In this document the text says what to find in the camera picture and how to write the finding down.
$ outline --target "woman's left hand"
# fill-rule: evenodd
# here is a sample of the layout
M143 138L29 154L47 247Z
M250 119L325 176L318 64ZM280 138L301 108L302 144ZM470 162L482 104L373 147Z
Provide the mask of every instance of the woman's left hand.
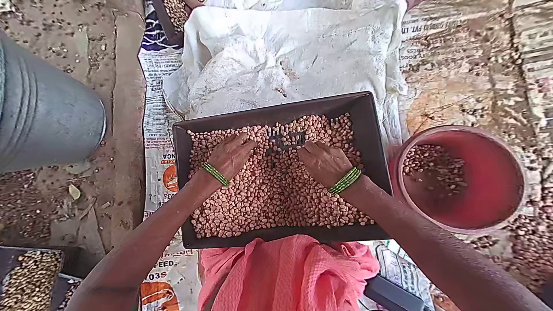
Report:
M255 146L257 144L249 140L245 133L233 134L215 147L207 162L231 180L244 167Z

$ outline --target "hand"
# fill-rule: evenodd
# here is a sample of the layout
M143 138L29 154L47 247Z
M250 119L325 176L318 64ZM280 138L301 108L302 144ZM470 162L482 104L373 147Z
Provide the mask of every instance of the hand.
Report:
M244 168L244 164L252 155L251 150L255 146L257 144L248 140L245 133L233 134L215 147L207 162L227 180L231 180Z
M353 168L344 152L321 142L306 141L298 156L315 180L326 188L334 186Z

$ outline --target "white sack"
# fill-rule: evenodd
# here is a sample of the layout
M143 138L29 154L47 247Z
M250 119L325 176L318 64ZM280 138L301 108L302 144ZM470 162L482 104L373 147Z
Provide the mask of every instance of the white sack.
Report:
M166 101L181 117L371 91L385 146L402 143L398 99L406 84L398 55L405 0L323 1L349 9L290 11L283 8L292 1L268 4L280 11L261 11L263 2L211 1L255 9L193 11L182 67L163 80Z

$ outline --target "ground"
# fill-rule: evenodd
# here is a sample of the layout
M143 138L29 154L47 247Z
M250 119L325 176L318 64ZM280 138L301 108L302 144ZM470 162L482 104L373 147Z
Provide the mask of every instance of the ground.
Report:
M82 246L90 268L142 218L144 82L135 56L143 4L14 4L16 12L0 18L4 30L95 89L108 129L83 163L0 177L0 242ZM411 133L444 124L484 128L520 159L527 189L517 218L502 230L459 238L536 293L553 273L552 15L548 0L428 0L404 22L404 32L414 34L401 49L402 60L410 59L402 68L413 92ZM77 200L71 184L81 191Z
M137 53L144 4L12 0L4 31L94 89L107 114L100 147L82 163L0 176L0 243L81 246L86 273L142 220L145 83ZM81 195L74 200L69 186Z

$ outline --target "red bucket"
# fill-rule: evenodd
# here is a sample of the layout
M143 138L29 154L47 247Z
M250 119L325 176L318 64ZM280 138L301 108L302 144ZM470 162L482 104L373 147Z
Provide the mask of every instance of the red bucket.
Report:
M428 183L405 178L403 163L415 145L433 144L465 160L464 191L437 197ZM524 174L509 148L491 134L467 126L439 126L412 136L390 165L394 195L446 230L480 234L500 227L524 196Z

